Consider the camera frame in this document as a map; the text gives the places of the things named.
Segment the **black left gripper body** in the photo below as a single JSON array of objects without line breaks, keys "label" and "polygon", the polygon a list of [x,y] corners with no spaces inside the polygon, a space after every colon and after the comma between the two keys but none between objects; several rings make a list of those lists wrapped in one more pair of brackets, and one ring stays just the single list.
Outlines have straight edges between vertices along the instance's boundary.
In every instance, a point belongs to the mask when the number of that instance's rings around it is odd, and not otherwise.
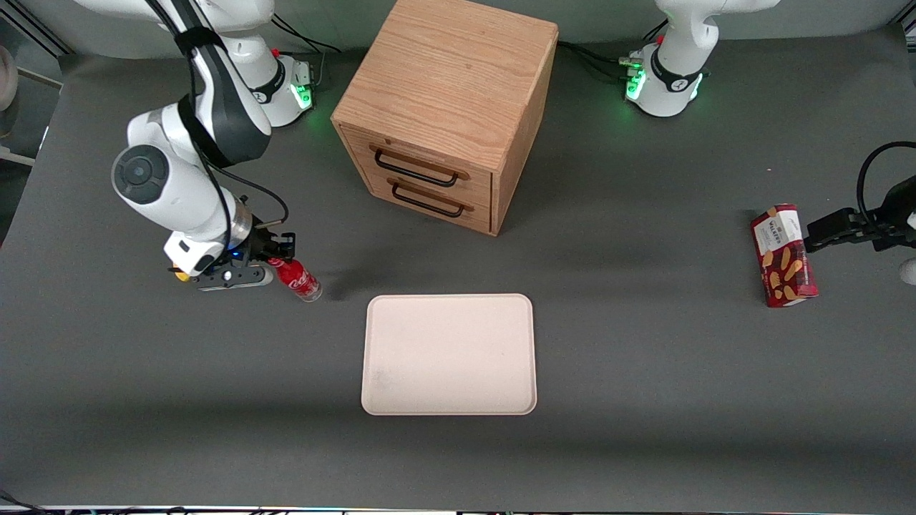
[{"label": "black left gripper body", "polygon": [[880,207],[868,215],[877,237],[872,247],[877,253],[894,247],[915,248],[915,176],[903,180],[885,195]]}]

